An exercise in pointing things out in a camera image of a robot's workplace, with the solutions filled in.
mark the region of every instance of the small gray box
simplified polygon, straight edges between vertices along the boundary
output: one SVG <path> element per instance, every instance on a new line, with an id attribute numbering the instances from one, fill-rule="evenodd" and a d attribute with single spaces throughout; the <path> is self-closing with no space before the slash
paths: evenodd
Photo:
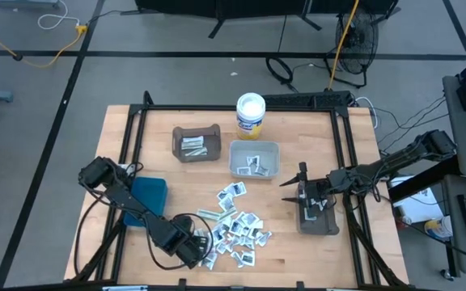
<path id="1" fill-rule="evenodd" d="M 260 156 L 260 165 L 269 170 L 269 175 L 256 175 L 251 166 L 252 175 L 238 175 L 239 167 L 247 167 L 247 157 Z M 230 144 L 230 173 L 236 178 L 272 179 L 280 172 L 280 147 L 272 141 L 232 141 Z"/>

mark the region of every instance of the white cable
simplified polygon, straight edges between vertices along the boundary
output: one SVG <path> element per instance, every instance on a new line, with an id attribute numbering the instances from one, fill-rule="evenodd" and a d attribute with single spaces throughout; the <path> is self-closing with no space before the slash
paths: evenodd
<path id="1" fill-rule="evenodd" d="M 76 20 L 77 21 L 77 25 L 80 25 L 80 19 L 78 18 L 75 18 L 75 17 L 68 17 L 68 6 L 64 3 L 64 1 L 62 0 L 58 0 L 60 3 L 62 3 L 62 5 L 64 5 L 64 8 L 66 9 L 66 12 L 64 13 L 64 15 L 51 15 L 51 14 L 47 14 L 47 15 L 42 15 L 41 17 L 39 17 L 39 19 L 37 20 L 37 25 L 39 25 L 40 28 L 44 29 L 44 30 L 50 30 L 50 29 L 54 29 L 55 27 L 57 27 L 59 24 L 61 24 L 62 20 L 64 19 L 70 19 L 70 20 Z M 54 17 L 54 18 L 58 18 L 58 22 L 51 26 L 51 27 L 44 27 L 42 26 L 42 24 L 40 24 L 40 21 L 44 18 L 44 17 Z"/>
<path id="2" fill-rule="evenodd" d="M 377 129 L 379 127 L 379 118 L 377 117 L 377 112 L 373 107 L 373 103 L 367 97 L 358 97 L 355 99 L 355 102 L 359 101 L 360 99 L 365 99 L 370 104 L 370 108 L 373 111 L 373 116 L 375 118 L 375 125 L 373 125 L 373 129 Z"/>

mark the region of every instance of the wooden tabletop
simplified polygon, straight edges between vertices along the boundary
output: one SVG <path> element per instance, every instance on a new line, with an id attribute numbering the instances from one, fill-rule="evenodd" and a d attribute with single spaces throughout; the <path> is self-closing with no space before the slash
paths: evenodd
<path id="1" fill-rule="evenodd" d="M 128 106 L 108 108 L 97 156 L 108 157 L 117 162 L 128 110 Z M 368 110 L 350 108 L 349 114 L 358 162 L 374 162 L 379 158 L 379 153 Z M 349 165 L 345 134 L 341 119 L 339 121 L 346 164 Z M 221 128 L 222 153 L 219 160 L 181 163 L 172 155 L 174 127 L 200 128 L 213 123 L 219 124 Z M 134 137 L 135 130 L 128 159 L 132 156 Z M 195 213 L 198 209 L 222 212 L 218 206 L 217 193 L 229 183 L 239 181 L 231 177 L 228 170 L 229 145 L 236 139 L 235 112 L 148 111 L 139 158 L 145 168 L 138 176 L 158 177 L 167 181 L 166 217 L 173 217 L 178 213 Z M 180 278 L 186 278 L 188 285 L 203 286 L 295 287 L 296 281 L 303 281 L 309 288 L 357 287 L 342 203 L 337 203 L 335 207 L 336 222 L 340 228 L 338 235 L 299 234 L 296 230 L 295 205 L 281 201 L 283 197 L 294 196 L 295 186 L 278 187 L 280 183 L 296 175 L 298 163 L 302 161 L 307 162 L 308 176 L 311 179 L 324 177 L 331 170 L 337 169 L 329 114 L 267 112 L 260 140 L 279 144 L 280 174 L 271 181 L 245 179 L 248 194 L 235 199 L 235 206 L 239 211 L 255 213 L 264 220 L 263 231 L 270 230 L 273 233 L 265 247 L 256 246 L 256 266 L 237 268 L 234 259 L 226 253 L 219 255 L 213 271 L 205 267 L 163 271 L 150 258 L 145 230 L 130 227 L 125 238 L 120 284 L 177 285 Z M 379 185 L 379 189 L 381 195 L 388 195 L 385 185 Z M 81 215 L 92 201 L 93 198 L 86 194 Z M 395 274 L 407 282 L 404 259 L 389 203 L 386 200 L 377 203 L 372 195 L 367 196 L 366 203 L 375 248 Z M 79 249 L 80 268 L 92 257 L 102 241 L 107 212 L 106 206 L 97 205 L 87 217 Z M 197 227 L 204 227 L 201 222 L 196 223 Z M 360 244 L 359 246 L 366 282 L 369 283 L 371 280 L 366 252 Z M 170 258 L 160 249 L 155 248 L 154 253 L 161 264 L 166 266 L 180 263 L 178 258 Z M 112 247 L 107 274 L 110 273 L 113 254 Z M 72 250 L 65 278 L 73 276 Z"/>

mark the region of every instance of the fan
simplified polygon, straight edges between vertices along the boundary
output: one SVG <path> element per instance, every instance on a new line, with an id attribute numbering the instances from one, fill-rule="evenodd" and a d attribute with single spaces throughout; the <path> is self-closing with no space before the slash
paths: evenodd
<path id="1" fill-rule="evenodd" d="M 343 31 L 346 25 L 348 25 L 350 14 L 339 14 L 337 17 L 336 44 L 339 44 Z M 354 84 L 339 78 L 334 78 L 334 80 L 355 86 L 356 88 L 366 85 L 366 71 L 375 58 L 379 43 L 379 27 L 375 20 L 375 15 L 359 6 L 349 25 L 345 40 L 341 45 L 339 56 L 339 65 L 341 68 L 352 74 L 362 73 L 364 83 L 362 85 Z M 327 57 L 324 59 L 324 62 L 327 64 L 328 71 L 332 75 L 332 71 L 327 63 Z"/>

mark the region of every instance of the concrete floor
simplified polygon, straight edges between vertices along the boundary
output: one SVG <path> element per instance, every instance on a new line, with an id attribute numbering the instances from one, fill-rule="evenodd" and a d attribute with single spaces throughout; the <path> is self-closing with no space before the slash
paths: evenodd
<path id="1" fill-rule="evenodd" d="M 70 15 L 85 22 L 98 1 L 65 2 Z M 466 0 L 451 0 L 451 4 L 466 35 Z M 434 54 L 441 55 L 438 59 L 460 61 L 385 57 L 374 61 L 369 69 L 368 86 L 355 90 L 336 83 L 334 89 L 350 89 L 356 96 L 370 98 L 376 107 L 394 112 L 399 120 L 406 120 L 442 96 L 442 77 L 457 74 L 466 66 L 466 52 L 443 0 L 408 0 L 399 6 L 402 12 L 380 24 L 378 53 Z M 133 0 L 106 0 L 102 12 L 133 8 Z M 58 50 L 75 37 L 74 23 L 65 21 L 51 31 L 39 29 L 37 17 L 50 12 L 0 8 L 0 39 L 17 50 Z M 324 53 L 334 47 L 336 19 L 332 15 L 310 18 L 324 29 L 317 32 L 301 19 L 289 17 L 283 52 Z M 226 21 L 210 40 L 207 36 L 214 25 L 212 20 L 178 15 L 109 15 L 99 20 L 89 51 L 276 52 L 283 17 Z M 71 50 L 79 50 L 81 43 Z M 50 57 L 27 59 L 45 63 Z M 13 103 L 0 103 L 0 264 L 75 59 L 61 57 L 50 69 L 38 70 L 0 56 L 0 90 L 12 91 L 15 96 Z M 310 61 L 321 65 L 321 60 L 285 61 L 289 65 Z M 360 76 L 346 77 L 360 80 Z M 316 68 L 297 69 L 294 76 L 294 86 L 303 92 L 322 91 L 327 83 L 328 73 Z M 83 199 L 76 175 L 94 157 L 105 108 L 109 104 L 139 103 L 144 90 L 156 103 L 165 104 L 233 104 L 248 91 L 289 93 L 272 78 L 263 58 L 86 57 L 5 286 L 62 280 Z M 426 119 L 446 112 L 443 104 Z M 378 114 L 380 126 L 375 132 L 380 139 L 395 125 L 390 116 Z M 411 130 L 390 151 L 429 129 L 450 132 L 451 126 L 447 118 L 442 118 Z M 385 148 L 400 135 L 400 131 L 395 133 L 380 147 Z M 420 163 L 407 172 L 417 173 L 427 166 Z M 400 240 L 412 284 L 427 289 L 466 289 L 466 275 L 452 283 L 439 276 L 439 269 L 447 266 L 442 246 L 410 231 L 401 231 Z"/>

